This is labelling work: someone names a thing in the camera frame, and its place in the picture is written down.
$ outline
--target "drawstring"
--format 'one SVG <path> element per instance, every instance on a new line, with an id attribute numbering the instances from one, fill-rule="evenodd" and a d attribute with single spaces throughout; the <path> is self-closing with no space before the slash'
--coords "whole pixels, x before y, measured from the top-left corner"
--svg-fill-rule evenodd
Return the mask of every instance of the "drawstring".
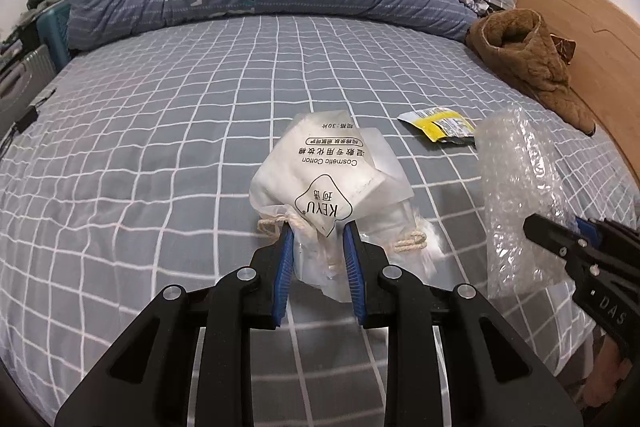
<path id="1" fill-rule="evenodd" d="M 303 221 L 301 217 L 283 216 L 280 214 L 276 217 L 268 217 L 267 219 L 258 220 L 258 231 L 267 235 L 270 239 L 276 239 L 280 235 L 280 226 L 285 221 L 291 221 L 294 225 L 296 221 Z M 427 246 L 427 236 L 420 230 L 414 230 L 409 234 L 409 239 L 403 239 L 394 243 L 394 252 L 406 252 L 412 250 L 422 250 Z"/>

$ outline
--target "gray plaid bed sheet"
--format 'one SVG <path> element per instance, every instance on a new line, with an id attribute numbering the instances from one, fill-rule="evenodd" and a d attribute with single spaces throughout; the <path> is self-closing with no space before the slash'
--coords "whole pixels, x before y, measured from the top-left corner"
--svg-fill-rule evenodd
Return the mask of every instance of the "gray plaid bed sheet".
<path id="1" fill-rule="evenodd" d="M 486 289 L 484 207 L 475 150 L 431 144 L 396 120 L 413 108 L 477 123 L 524 106 L 551 129 L 572 209 L 636 222 L 638 190 L 602 130 L 586 137 L 462 44 L 414 30 L 215 20 L 76 57 L 54 85 L 0 163 L 0 356 L 49 420 L 165 285 L 212 285 L 266 243 L 247 191 L 297 113 L 347 109 L 382 131 L 438 232 L 434 285 Z M 591 327 L 571 291 L 495 303 L 552 371 Z M 386 364 L 384 336 L 361 330 L 350 305 L 294 283 L 283 327 L 252 334 L 256 425 L 381 426 Z"/>

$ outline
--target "headboard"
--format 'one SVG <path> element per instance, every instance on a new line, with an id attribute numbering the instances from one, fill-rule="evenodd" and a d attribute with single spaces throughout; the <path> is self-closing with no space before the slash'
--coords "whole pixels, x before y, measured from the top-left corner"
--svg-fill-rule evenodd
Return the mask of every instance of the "headboard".
<path id="1" fill-rule="evenodd" d="M 640 184 L 640 25 L 608 0 L 518 0 L 576 41 L 572 88 L 610 134 Z"/>

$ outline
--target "yellow packet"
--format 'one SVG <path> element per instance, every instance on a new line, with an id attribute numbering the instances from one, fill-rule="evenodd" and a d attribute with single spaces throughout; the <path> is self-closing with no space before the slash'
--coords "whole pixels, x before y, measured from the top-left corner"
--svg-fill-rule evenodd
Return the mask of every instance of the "yellow packet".
<path id="1" fill-rule="evenodd" d="M 416 109 L 402 113 L 398 120 L 417 127 L 433 142 L 474 144 L 474 128 L 471 124 L 460 113 L 446 107 Z"/>

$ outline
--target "metal screw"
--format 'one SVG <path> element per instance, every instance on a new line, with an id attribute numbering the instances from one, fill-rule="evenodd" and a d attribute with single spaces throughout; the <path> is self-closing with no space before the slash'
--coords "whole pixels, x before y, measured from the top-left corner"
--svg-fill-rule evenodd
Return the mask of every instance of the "metal screw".
<path id="1" fill-rule="evenodd" d="M 256 276 L 255 270 L 248 266 L 239 269 L 238 273 L 236 273 L 236 277 L 238 277 L 238 279 L 241 281 L 250 281 L 255 276 Z"/>
<path id="2" fill-rule="evenodd" d="M 400 279 L 402 270 L 398 266 L 390 264 L 389 266 L 385 266 L 382 269 L 382 275 L 384 275 L 387 279 Z"/>
<path id="3" fill-rule="evenodd" d="M 461 284 L 458 286 L 458 295 L 463 299 L 472 299 L 476 296 L 476 289 L 470 284 Z"/>
<path id="4" fill-rule="evenodd" d="M 162 297 L 168 301 L 175 301 L 182 293 L 180 286 L 167 286 L 162 292 Z"/>

